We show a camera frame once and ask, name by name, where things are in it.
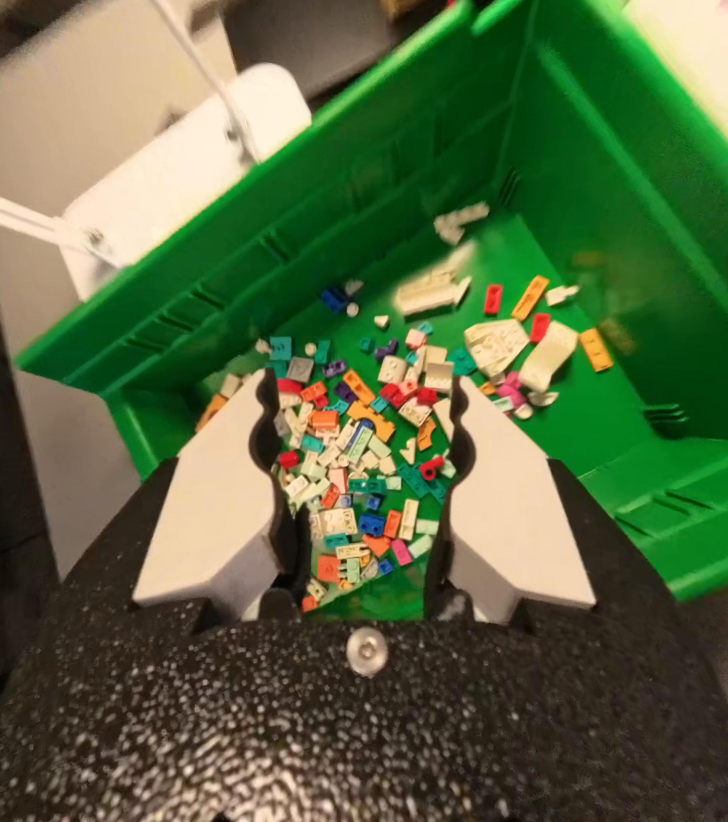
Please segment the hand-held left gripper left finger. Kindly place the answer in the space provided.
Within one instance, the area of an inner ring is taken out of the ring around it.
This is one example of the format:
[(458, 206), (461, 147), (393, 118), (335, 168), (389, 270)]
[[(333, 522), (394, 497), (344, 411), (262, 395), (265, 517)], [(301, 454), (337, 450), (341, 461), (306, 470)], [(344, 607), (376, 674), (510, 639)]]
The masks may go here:
[(133, 602), (206, 599), (244, 620), (284, 565), (273, 548), (281, 513), (271, 467), (279, 439), (276, 377), (256, 371), (180, 450)]

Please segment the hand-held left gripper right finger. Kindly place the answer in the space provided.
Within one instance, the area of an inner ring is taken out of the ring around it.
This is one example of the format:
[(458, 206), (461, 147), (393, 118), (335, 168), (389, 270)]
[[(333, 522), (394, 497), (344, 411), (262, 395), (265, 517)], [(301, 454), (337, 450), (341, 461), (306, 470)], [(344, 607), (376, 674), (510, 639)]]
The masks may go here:
[(431, 549), (425, 619), (446, 619), (458, 598), (498, 625), (523, 601), (592, 609), (548, 456), (468, 377), (453, 382), (449, 415), (456, 477)]

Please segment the pile of lego pieces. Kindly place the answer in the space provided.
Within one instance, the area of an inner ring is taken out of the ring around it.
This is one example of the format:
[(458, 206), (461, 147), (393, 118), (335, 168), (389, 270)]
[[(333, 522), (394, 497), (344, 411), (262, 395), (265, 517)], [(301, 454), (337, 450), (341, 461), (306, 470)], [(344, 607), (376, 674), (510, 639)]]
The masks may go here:
[(395, 569), (422, 586), (424, 556), (439, 527), (444, 493), (458, 471), (450, 454), (450, 397), (475, 385), (497, 416), (522, 424), (565, 462), (592, 465), (595, 438), (570, 421), (568, 377), (580, 349), (577, 288), (554, 279), (519, 216), (490, 222), (433, 270), (443, 289), (475, 297), (456, 309), (436, 302), (415, 316), (399, 309), (342, 320), (320, 308), (291, 331), (260, 335), (256, 352), (226, 368), (200, 425), (235, 396), (246, 375), (278, 379), (275, 426), (282, 444), (273, 474), (293, 514), (309, 512), (311, 558), (304, 612), (336, 601)]

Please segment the green plastic bin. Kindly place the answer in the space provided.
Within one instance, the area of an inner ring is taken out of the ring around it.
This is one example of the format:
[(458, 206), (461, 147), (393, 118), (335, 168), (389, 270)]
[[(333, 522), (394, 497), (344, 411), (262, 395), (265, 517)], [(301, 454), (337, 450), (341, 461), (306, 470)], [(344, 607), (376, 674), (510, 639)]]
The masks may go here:
[(141, 478), (258, 339), (328, 341), (377, 393), (408, 327), (467, 364), (502, 288), (597, 330), (514, 414), (679, 600), (728, 584), (728, 141), (612, 2), (459, 2), (19, 354), (101, 398)]

